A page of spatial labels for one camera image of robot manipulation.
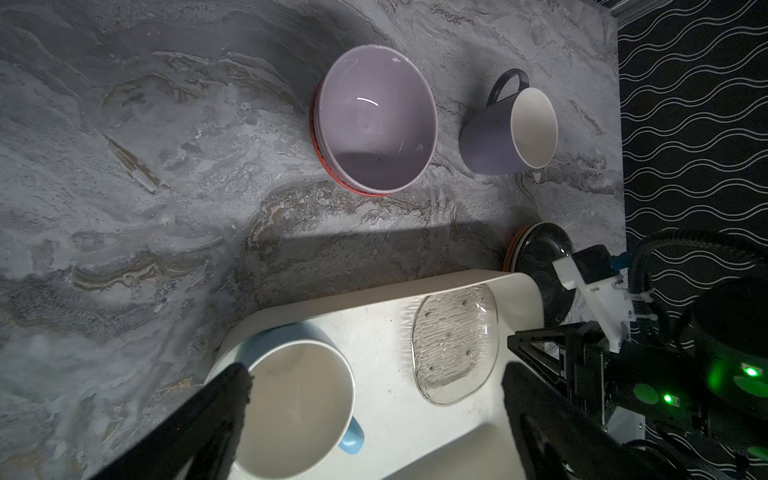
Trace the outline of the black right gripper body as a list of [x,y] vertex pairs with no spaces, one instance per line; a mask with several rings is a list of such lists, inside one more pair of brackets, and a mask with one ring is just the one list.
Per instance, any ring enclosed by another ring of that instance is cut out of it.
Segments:
[[624,344],[618,353],[596,322],[516,332],[507,348],[571,405],[602,426],[618,408],[678,429],[708,427],[706,394],[688,357]]

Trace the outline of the black round plate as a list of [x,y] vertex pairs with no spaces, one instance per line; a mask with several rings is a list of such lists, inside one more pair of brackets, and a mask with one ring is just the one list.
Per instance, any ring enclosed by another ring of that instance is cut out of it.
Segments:
[[573,305],[575,291],[562,285],[553,266],[555,260],[573,253],[568,234],[560,226],[548,222],[540,222],[531,229],[519,250],[513,273],[524,273],[537,284],[546,327],[562,324]]

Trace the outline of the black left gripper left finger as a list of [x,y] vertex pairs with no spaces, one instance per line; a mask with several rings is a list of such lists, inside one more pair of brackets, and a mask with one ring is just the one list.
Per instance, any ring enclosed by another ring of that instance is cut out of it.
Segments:
[[240,435],[252,379],[228,365],[145,438],[103,468],[96,479],[226,479]]

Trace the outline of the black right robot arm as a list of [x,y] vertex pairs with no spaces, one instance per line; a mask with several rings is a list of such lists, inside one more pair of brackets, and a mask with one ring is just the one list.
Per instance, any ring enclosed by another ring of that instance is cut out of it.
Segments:
[[[664,249],[745,274],[680,314],[653,284]],[[751,479],[767,464],[767,251],[668,230],[614,256],[575,250],[552,223],[521,231],[504,262],[543,288],[544,324],[507,339],[502,386],[533,479]]]

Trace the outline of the light blue ceramic mug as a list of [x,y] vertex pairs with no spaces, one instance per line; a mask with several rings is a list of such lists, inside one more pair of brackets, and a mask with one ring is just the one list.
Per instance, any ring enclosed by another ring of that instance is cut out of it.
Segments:
[[317,326],[299,322],[255,334],[234,361],[251,378],[234,471],[249,479],[293,479],[335,448],[350,455],[362,450],[351,364]]

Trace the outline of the clear glass ribbed dish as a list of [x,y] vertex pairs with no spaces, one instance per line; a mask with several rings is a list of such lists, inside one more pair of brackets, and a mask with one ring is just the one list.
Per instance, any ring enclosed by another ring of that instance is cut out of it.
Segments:
[[456,404],[490,377],[499,350],[498,311],[485,284],[425,297],[411,327],[414,380],[437,406]]

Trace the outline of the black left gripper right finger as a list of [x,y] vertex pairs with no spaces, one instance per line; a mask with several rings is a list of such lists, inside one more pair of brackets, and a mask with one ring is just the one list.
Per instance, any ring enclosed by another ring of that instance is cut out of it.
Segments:
[[504,406],[527,479],[664,479],[666,473],[592,424],[522,363],[502,377]]

